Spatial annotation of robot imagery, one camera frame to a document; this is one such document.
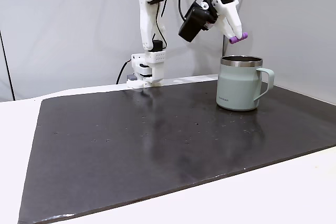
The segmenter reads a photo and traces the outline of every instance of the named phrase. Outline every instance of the table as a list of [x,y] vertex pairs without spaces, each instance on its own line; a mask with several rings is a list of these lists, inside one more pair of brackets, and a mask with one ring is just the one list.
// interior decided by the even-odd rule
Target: table
[[[165,80],[164,85],[216,80],[217,75]],[[62,95],[129,89],[126,84],[61,91],[0,103],[2,223],[17,223],[41,101]],[[67,220],[76,223],[334,223],[336,148],[173,194]]]

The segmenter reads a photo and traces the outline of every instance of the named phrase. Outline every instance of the mug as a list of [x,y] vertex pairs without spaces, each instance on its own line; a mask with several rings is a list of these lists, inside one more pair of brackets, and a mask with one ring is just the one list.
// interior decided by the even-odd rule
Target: mug
[[[220,63],[216,102],[229,110],[254,110],[259,99],[274,85],[274,72],[263,68],[263,59],[251,56],[224,56]],[[262,74],[268,75],[267,90],[260,94]]]

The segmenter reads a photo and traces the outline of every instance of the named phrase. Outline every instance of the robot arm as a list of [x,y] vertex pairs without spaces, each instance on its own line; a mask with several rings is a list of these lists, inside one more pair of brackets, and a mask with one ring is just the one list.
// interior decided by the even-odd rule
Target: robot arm
[[[160,85],[164,74],[165,28],[159,14],[160,3],[167,0],[139,0],[140,29],[144,54],[132,55],[134,75],[127,84],[132,88]],[[236,10],[238,0],[195,0],[183,17],[179,35],[191,42],[200,30],[209,30],[213,25],[230,39],[238,42],[244,38],[242,25]]]
[[156,26],[156,13],[158,11],[158,5],[162,1],[165,0],[139,0],[142,46],[143,49],[148,51],[153,49],[153,34],[160,34]]

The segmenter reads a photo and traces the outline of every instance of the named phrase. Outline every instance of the purple object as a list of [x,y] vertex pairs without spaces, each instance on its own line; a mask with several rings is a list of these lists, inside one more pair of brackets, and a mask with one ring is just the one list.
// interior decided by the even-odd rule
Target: purple object
[[243,33],[242,36],[241,36],[241,39],[238,39],[238,38],[235,36],[235,37],[230,38],[229,41],[230,41],[231,44],[234,44],[234,43],[237,43],[237,42],[239,42],[239,41],[241,41],[241,40],[243,40],[243,39],[246,39],[247,36],[248,36],[247,33]]

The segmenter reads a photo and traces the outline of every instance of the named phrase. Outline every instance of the mug rim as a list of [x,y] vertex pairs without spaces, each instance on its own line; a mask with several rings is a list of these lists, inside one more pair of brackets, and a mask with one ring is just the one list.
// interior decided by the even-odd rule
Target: mug rim
[[220,64],[231,67],[261,67],[263,66],[262,60],[262,58],[254,56],[231,55],[223,56]]

